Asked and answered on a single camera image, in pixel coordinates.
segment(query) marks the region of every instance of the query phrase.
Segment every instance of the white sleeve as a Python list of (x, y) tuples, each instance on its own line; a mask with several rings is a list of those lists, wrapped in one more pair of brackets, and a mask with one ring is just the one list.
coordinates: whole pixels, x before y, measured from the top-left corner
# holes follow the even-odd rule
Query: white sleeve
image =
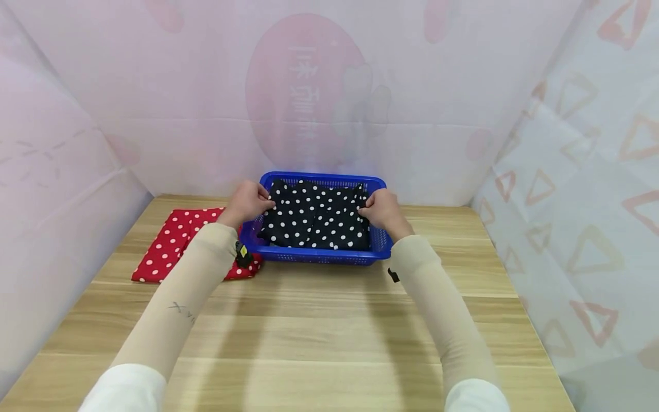
[(98, 378), (79, 412), (159, 412), (167, 381), (157, 370), (117, 365)]
[(465, 379), (446, 396), (445, 412), (510, 412), (503, 392), (482, 379)]

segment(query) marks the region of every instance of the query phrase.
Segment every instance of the table surface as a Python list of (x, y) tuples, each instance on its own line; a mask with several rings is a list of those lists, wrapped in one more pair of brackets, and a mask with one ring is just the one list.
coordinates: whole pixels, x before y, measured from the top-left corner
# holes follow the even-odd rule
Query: table surface
[[(158, 287), (130, 275), (169, 213), (224, 204), (154, 199), (0, 409), (76, 410)], [(573, 412), (478, 216), (417, 206), (405, 214), (464, 296), (512, 410)], [(192, 329), (164, 409), (441, 411), (436, 350), (386, 268), (267, 262), (251, 280), (222, 283)]]

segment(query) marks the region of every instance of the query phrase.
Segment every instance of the black polka dot clothing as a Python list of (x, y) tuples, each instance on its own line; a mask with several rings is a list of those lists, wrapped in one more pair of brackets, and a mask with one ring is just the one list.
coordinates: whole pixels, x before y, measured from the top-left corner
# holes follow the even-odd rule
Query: black polka dot clothing
[(370, 250), (369, 223), (357, 210), (366, 204), (363, 185), (325, 187), (278, 179), (270, 188), (274, 209), (264, 214), (259, 237), (280, 247)]

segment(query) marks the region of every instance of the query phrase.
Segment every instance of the beige arm sleeve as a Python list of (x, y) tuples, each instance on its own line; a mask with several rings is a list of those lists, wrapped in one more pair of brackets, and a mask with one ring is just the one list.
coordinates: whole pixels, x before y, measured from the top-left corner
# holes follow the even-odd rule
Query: beige arm sleeve
[(412, 235), (396, 242), (391, 251), (391, 270), (416, 303), (439, 351), (444, 393), (470, 378), (499, 386), (490, 350), (428, 241)]
[(112, 366), (137, 363), (169, 380), (202, 306), (236, 257), (236, 231), (205, 225), (167, 275), (119, 350)]

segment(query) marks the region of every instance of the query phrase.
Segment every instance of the blue plastic basket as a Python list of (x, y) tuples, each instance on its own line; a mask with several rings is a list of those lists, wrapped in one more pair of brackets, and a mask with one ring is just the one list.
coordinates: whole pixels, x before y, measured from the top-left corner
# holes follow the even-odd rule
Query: blue plastic basket
[[(368, 194), (387, 185), (377, 177), (348, 176), (348, 175), (324, 175), (319, 173), (294, 173), (286, 171), (271, 171), (261, 177), (261, 184), (270, 189), (276, 179), (294, 185), (300, 180), (316, 183), (327, 187), (356, 187), (364, 184)], [(307, 263), (330, 263), (369, 266), (377, 260), (388, 259), (391, 256), (393, 241), (386, 231), (371, 225), (370, 244), (371, 250), (330, 250), (330, 249), (305, 249), (299, 247), (277, 247), (270, 246), (267, 240), (257, 237), (263, 224), (263, 216), (248, 221), (243, 225), (241, 231), (241, 242), (252, 253), (260, 253), (265, 260), (279, 260), (284, 262), (307, 262)]]

